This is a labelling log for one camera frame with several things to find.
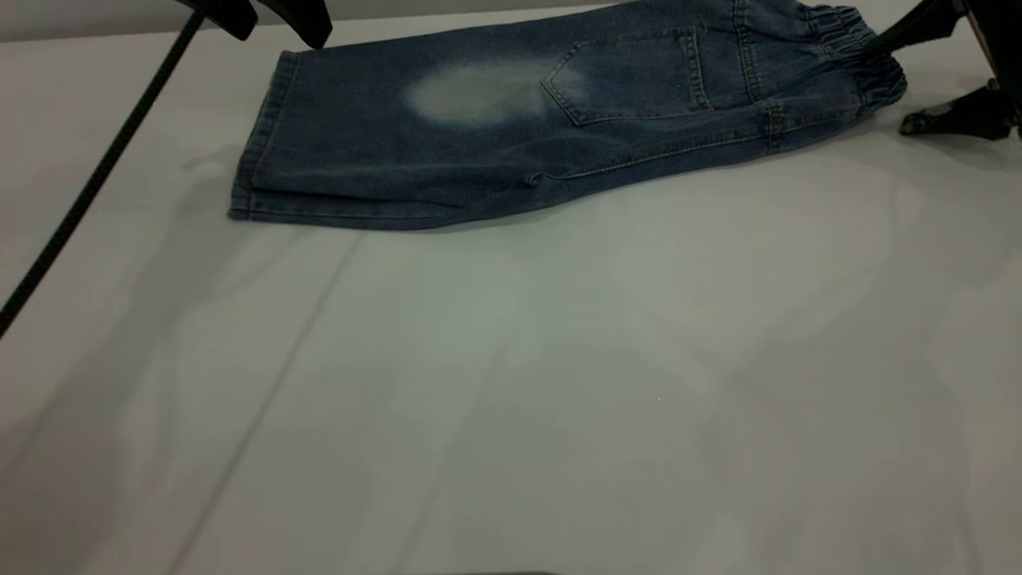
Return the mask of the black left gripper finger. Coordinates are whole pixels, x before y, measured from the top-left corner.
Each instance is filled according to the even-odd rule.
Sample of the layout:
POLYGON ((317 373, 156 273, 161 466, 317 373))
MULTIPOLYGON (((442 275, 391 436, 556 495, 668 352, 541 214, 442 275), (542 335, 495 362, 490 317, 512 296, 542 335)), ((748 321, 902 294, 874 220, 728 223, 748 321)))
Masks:
POLYGON ((325 1, 271 1, 271 11, 288 23, 311 49, 322 49, 333 30, 325 1))
POLYGON ((258 12, 251 1, 184 0, 180 3, 240 41, 248 40, 258 25, 258 12))

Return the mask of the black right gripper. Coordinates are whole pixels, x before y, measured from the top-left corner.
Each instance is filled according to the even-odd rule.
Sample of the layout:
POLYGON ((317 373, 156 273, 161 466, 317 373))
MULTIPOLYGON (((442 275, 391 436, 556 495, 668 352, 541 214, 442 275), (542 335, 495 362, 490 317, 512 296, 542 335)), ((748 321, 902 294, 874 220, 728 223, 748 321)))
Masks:
POLYGON ((1020 127, 1020 1, 920 1, 899 21, 869 41, 866 55, 893 54, 908 46, 948 38, 966 15, 996 84, 908 114, 901 123, 902 136, 955 135, 1002 141, 1020 127))

